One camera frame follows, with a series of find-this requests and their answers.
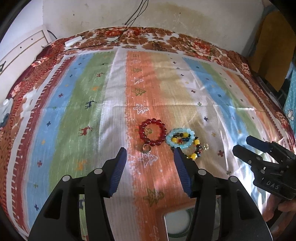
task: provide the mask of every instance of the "finger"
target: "finger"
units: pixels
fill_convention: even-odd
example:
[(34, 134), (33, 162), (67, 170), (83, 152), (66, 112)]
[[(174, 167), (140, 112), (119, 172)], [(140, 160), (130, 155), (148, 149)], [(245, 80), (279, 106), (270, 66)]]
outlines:
[(280, 234), (286, 229), (286, 227), (289, 225), (291, 220), (293, 219), (296, 212), (288, 212), (284, 219), (280, 222), (278, 228), (272, 232), (272, 237), (274, 239), (278, 238)]
[(279, 204), (278, 210), (282, 212), (296, 211), (296, 199)]
[(280, 201), (281, 201), (280, 198), (278, 198), (272, 194), (269, 196), (269, 198), (267, 200), (266, 208), (262, 214), (262, 217), (265, 222), (272, 219), (272, 217), (274, 216), (274, 211), (277, 208)]

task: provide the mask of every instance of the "bedsheet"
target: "bedsheet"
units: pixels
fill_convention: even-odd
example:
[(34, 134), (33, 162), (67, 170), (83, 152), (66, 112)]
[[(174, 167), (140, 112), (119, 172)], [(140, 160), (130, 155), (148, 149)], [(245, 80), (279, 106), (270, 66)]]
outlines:
[[(252, 135), (295, 151), (288, 120), (237, 53), (164, 29), (123, 30), (78, 34), (76, 49), (65, 49), (70, 38), (51, 43), (8, 95), (13, 107), (0, 130), (0, 201), (24, 238), (63, 175), (85, 176), (125, 147), (118, 190), (105, 200), (115, 240), (165, 240), (163, 215), (194, 200), (182, 190), (170, 146), (140, 151), (138, 128), (147, 118), (161, 119), (168, 131), (194, 130), (210, 147), (196, 160), (199, 168), (237, 176), (260, 211), (268, 194), (252, 184), (233, 146), (247, 147)], [(158, 129), (148, 126), (146, 134), (153, 139)], [(80, 209), (87, 240), (83, 196)]]

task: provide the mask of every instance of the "white headboard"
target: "white headboard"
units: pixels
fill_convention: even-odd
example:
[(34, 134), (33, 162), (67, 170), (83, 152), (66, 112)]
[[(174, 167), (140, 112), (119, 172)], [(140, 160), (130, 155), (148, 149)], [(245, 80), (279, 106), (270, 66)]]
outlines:
[(42, 48), (52, 41), (45, 25), (28, 32), (20, 39), (24, 40), (21, 43), (16, 41), (15, 47), (0, 60), (0, 66), (4, 64), (0, 72), (0, 103), (5, 100), (17, 78), (33, 63)]

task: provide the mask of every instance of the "wire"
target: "wire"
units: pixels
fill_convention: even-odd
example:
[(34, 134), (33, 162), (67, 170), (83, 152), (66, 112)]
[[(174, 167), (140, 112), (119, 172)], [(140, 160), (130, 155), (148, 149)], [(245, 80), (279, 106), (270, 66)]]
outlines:
[(124, 24), (124, 25), (127, 25), (127, 23), (128, 23), (128, 21), (136, 14), (136, 12), (139, 10), (139, 8), (140, 8), (140, 6), (141, 6), (141, 4), (142, 4), (142, 2), (140, 3), (140, 5), (139, 5), (139, 7), (137, 8), (137, 10), (133, 13), (133, 15), (126, 21), (126, 23)]
[[(143, 8), (143, 6), (145, 5), (145, 3), (147, 2), (147, 5), (146, 5), (146, 7), (145, 7), (145, 9), (141, 12), (141, 10), (142, 10), (142, 8)], [(79, 48), (70, 48), (70, 49), (67, 49), (67, 50), (64, 50), (64, 51), (62, 51), (62, 53), (63, 52), (66, 52), (66, 51), (69, 51), (69, 50), (77, 50), (77, 49), (84, 49), (84, 48), (90, 48), (90, 47), (97, 47), (97, 46), (101, 46), (101, 45), (105, 45), (105, 44), (110, 44), (110, 43), (113, 43), (113, 42), (116, 42), (116, 41), (118, 41), (119, 39), (120, 39), (120, 37), (123, 35), (123, 33), (125, 32), (125, 31), (127, 31), (132, 25), (133, 25), (133, 23), (136, 21), (136, 19), (146, 10), (146, 8), (148, 7), (148, 3), (149, 3), (149, 0), (145, 0), (145, 2), (143, 3), (143, 5), (142, 5), (142, 7), (141, 7), (141, 9), (140, 9), (140, 13), (138, 13), (137, 14), (137, 16), (134, 18), (134, 19), (132, 19), (128, 24), (127, 24), (127, 26), (125, 27), (125, 29), (122, 31), (122, 33), (118, 36), (118, 38), (117, 39), (115, 39), (115, 40), (112, 40), (112, 41), (107, 41), (107, 42), (105, 42), (105, 43), (101, 43), (101, 44), (96, 44), (96, 45), (92, 45), (92, 46), (85, 46), (85, 47), (79, 47)], [(135, 11), (135, 13), (129, 18), (129, 20), (136, 14), (136, 12), (139, 10), (139, 8), (140, 8), (140, 6), (138, 7), (138, 9)]]
[(49, 33), (51, 33), (56, 39), (57, 39), (57, 37), (51, 32), (51, 31), (49, 31), (49, 30), (47, 30)]

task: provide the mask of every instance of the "white wall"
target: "white wall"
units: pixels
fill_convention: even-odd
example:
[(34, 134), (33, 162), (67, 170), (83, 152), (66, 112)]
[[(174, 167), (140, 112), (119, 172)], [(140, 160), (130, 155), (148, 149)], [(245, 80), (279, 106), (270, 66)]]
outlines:
[(43, 0), (32, 0), (22, 9), (0, 43), (0, 60), (25, 40), (27, 32), (43, 24), (42, 7)]
[[(58, 38), (122, 26), (140, 0), (43, 0), (43, 22)], [(166, 28), (242, 53), (263, 11), (261, 0), (149, 0), (135, 26)]]

